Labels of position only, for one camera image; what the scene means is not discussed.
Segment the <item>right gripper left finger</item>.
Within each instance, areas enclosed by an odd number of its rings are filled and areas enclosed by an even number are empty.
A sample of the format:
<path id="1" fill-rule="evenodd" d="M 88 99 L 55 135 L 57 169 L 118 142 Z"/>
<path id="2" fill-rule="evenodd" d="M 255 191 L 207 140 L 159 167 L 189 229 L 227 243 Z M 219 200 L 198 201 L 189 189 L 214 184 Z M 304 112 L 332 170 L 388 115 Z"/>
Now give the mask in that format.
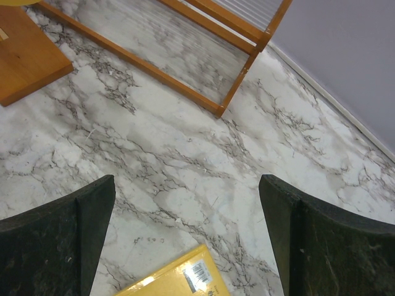
<path id="1" fill-rule="evenodd" d="M 105 175 L 1 220 L 1 295 L 89 295 L 114 203 Z"/>

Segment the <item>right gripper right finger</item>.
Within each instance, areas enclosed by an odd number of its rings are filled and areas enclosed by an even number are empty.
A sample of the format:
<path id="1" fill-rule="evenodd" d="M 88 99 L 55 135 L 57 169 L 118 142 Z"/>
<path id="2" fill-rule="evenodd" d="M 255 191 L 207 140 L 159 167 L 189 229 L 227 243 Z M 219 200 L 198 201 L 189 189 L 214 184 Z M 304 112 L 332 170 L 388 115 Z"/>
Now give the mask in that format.
<path id="1" fill-rule="evenodd" d="M 394 225 L 262 175 L 259 195 L 285 295 L 394 295 Z"/>

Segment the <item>yellow goblet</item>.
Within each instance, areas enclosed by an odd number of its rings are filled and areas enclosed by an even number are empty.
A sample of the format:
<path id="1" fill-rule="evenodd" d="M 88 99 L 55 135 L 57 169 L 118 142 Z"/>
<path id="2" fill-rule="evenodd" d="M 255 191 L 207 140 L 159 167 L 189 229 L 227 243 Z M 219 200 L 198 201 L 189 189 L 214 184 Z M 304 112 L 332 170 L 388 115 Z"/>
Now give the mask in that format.
<path id="1" fill-rule="evenodd" d="M 28 6 L 40 2 L 41 0 L 0 0 L 1 6 L 11 6 L 11 7 L 19 7 L 19 6 Z"/>

